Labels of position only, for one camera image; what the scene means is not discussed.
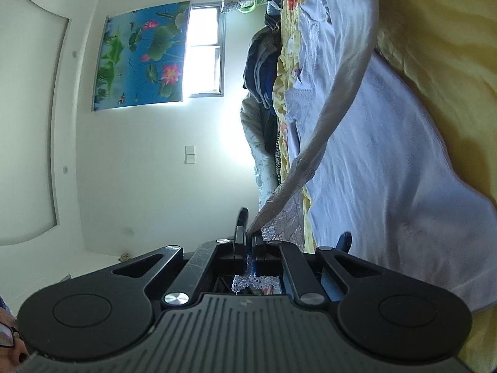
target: yellow bedsheet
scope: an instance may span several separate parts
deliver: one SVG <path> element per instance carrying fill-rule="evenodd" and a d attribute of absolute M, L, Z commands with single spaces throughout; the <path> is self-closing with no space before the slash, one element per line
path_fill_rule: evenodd
<path fill-rule="evenodd" d="M 380 0 L 378 47 L 435 121 L 461 179 L 497 203 L 497 0 Z M 284 121 L 283 91 L 298 66 L 298 5 L 284 1 L 283 49 L 274 106 Z M 282 177 L 289 169 L 285 125 L 280 134 Z M 307 217 L 306 251 L 315 242 Z M 460 358 L 477 373 L 497 366 L 497 306 L 473 315 Z"/>

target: bed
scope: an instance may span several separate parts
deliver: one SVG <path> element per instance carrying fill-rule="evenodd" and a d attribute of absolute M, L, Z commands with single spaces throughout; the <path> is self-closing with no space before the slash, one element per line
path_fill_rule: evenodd
<path fill-rule="evenodd" d="M 282 54 L 273 90 L 281 121 L 281 175 L 290 169 L 285 91 L 299 65 L 299 4 L 285 0 Z M 457 175 L 497 203 L 497 0 L 379 0 L 377 50 L 421 100 Z M 304 188 L 305 251 L 314 252 Z M 460 358 L 478 373 L 497 366 L 497 306 L 473 316 Z"/>

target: pink lotus flower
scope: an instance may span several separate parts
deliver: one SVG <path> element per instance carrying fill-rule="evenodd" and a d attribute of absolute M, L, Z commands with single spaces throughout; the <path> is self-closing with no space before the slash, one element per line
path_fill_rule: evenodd
<path fill-rule="evenodd" d="M 147 29 L 153 29 L 153 28 L 157 28 L 157 27 L 158 27 L 157 21 L 148 21 L 143 25 L 142 29 L 144 31 L 146 31 Z"/>
<path fill-rule="evenodd" d="M 180 75 L 180 66 L 178 66 L 176 63 L 172 66 L 166 64 L 162 70 L 161 81 L 164 84 L 176 84 L 178 78 L 180 78 Z"/>

